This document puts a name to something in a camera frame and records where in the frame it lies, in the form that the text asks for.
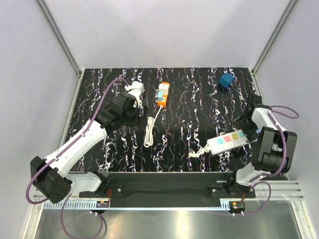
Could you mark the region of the teal USB charger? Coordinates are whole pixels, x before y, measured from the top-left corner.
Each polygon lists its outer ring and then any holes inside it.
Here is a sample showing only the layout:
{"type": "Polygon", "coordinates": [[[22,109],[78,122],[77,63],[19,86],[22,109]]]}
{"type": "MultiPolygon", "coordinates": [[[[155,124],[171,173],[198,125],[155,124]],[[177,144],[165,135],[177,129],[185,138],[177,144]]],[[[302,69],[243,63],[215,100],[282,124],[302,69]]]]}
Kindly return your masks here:
{"type": "Polygon", "coordinates": [[[158,97],[158,99],[162,99],[163,98],[163,92],[158,92],[157,97],[158,97]]]}

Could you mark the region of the white cube adapter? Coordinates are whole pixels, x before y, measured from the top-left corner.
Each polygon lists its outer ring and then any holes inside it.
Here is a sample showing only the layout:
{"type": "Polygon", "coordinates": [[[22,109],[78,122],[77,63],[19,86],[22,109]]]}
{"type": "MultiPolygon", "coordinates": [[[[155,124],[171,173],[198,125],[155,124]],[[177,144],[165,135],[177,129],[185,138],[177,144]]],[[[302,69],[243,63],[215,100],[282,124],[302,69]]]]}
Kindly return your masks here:
{"type": "Polygon", "coordinates": [[[138,81],[132,82],[131,87],[132,87],[132,89],[140,90],[142,92],[145,90],[143,83],[138,82],[138,81]]]}

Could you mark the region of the orange power strip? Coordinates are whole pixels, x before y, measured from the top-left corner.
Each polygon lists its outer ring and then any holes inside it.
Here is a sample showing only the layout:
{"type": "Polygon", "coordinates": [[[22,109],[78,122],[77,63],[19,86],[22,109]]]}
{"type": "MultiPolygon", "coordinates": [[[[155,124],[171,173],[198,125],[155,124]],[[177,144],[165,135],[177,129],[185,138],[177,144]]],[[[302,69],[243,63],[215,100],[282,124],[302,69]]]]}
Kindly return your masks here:
{"type": "Polygon", "coordinates": [[[166,107],[170,84],[163,82],[159,84],[159,90],[157,93],[157,104],[159,107],[166,107]]]}

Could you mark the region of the white USB charger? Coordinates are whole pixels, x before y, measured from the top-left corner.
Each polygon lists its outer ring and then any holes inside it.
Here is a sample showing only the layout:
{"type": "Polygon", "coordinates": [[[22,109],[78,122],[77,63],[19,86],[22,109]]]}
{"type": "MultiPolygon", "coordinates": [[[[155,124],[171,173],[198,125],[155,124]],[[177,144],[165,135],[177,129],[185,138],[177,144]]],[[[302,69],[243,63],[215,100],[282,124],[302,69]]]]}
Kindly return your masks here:
{"type": "Polygon", "coordinates": [[[167,91],[169,90],[169,84],[159,84],[159,90],[164,92],[164,94],[167,94],[167,91]]]}

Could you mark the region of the blue cube adapter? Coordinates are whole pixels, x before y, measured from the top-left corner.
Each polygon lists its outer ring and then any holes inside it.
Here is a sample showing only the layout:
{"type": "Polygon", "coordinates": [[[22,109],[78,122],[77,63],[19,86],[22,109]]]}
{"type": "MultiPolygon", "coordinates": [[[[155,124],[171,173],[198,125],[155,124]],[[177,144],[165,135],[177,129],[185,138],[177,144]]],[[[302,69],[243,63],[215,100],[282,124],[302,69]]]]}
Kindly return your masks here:
{"type": "Polygon", "coordinates": [[[219,90],[228,90],[235,81],[235,77],[230,73],[225,73],[219,80],[219,90]]]}

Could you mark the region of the white power strip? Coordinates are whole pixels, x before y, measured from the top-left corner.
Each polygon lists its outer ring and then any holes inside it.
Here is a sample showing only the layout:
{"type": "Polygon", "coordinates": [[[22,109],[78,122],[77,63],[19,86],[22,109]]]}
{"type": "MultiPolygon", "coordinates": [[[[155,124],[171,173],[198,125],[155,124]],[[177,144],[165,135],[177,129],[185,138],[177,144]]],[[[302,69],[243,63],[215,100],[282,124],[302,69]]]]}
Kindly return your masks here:
{"type": "Polygon", "coordinates": [[[249,141],[242,130],[227,133],[207,141],[212,155],[220,154],[248,144],[249,141]]]}

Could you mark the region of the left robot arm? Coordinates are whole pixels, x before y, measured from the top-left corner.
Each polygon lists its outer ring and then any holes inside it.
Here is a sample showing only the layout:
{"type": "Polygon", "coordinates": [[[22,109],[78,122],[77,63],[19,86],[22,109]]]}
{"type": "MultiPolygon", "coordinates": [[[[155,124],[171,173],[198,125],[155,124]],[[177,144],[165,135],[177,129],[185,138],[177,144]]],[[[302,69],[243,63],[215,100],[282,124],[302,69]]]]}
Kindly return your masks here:
{"type": "Polygon", "coordinates": [[[144,91],[130,89],[120,92],[113,102],[96,110],[96,115],[55,152],[44,159],[36,156],[30,162],[31,182],[52,203],[61,202],[69,194],[92,192],[103,197],[108,185],[100,173],[72,173],[79,159],[98,142],[123,126],[145,128],[148,107],[142,107],[144,91]]]}

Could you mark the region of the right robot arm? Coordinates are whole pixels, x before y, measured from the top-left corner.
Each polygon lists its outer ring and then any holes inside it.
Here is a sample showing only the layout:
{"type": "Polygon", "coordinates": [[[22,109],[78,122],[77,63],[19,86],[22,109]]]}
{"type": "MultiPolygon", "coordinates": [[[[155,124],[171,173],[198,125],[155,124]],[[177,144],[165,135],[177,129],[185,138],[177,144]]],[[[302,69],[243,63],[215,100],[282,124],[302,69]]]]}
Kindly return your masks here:
{"type": "Polygon", "coordinates": [[[253,144],[253,155],[251,162],[237,170],[226,185],[229,196],[238,197],[261,179],[290,170],[298,137],[281,126],[274,114],[290,119],[300,117],[292,108],[267,106],[262,104],[261,96],[253,95],[248,98],[244,113],[234,120],[236,129],[253,144]]]}

